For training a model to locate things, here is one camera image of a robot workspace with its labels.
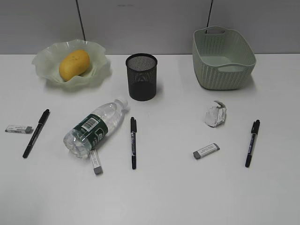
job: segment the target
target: bottle cap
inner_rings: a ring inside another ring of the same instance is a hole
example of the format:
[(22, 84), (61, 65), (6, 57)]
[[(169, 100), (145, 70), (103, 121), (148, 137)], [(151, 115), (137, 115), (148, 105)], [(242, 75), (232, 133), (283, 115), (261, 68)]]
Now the bottle cap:
[(122, 98), (122, 97), (119, 97), (119, 98), (115, 99), (115, 101), (119, 102), (123, 106), (124, 109), (128, 105), (128, 101), (126, 99)]

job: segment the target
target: bottle label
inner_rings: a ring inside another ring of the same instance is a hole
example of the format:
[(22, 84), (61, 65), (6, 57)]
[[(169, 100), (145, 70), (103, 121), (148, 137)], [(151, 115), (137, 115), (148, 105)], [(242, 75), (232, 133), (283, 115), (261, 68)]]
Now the bottle label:
[(108, 132), (107, 125), (104, 121), (94, 114), (88, 115), (74, 127), (74, 129), (82, 132), (89, 140), (92, 147), (94, 147)]

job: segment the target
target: mango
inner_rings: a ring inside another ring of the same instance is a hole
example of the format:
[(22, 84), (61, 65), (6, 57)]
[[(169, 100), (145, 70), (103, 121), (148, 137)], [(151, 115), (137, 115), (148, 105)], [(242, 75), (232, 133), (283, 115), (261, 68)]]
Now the mango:
[(70, 53), (60, 63), (59, 72), (64, 81), (84, 73), (90, 67), (90, 57), (84, 50), (76, 50)]

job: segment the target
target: wavy glass bowl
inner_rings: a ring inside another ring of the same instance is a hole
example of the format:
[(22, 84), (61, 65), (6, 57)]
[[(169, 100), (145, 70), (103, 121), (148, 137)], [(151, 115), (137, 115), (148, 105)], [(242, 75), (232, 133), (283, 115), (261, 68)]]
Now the wavy glass bowl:
[[(64, 81), (59, 73), (60, 62), (71, 52), (83, 49), (90, 56), (90, 67), (80, 76), (74, 76), (69, 81)], [(46, 78), (53, 83), (65, 87), (86, 85), (95, 82), (97, 78), (106, 72), (104, 68), (109, 66), (105, 56), (105, 48), (101, 45), (83, 40), (73, 40), (62, 43), (55, 43), (40, 51), (33, 59), (32, 64), (36, 66), (36, 73), (39, 77)]]

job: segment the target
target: woven plastic basket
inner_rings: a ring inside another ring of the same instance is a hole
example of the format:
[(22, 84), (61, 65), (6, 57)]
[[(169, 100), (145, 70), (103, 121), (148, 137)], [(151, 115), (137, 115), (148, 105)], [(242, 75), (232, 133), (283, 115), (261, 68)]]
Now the woven plastic basket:
[(256, 59), (239, 32), (212, 26), (194, 32), (193, 63), (202, 87), (233, 90), (250, 77)]

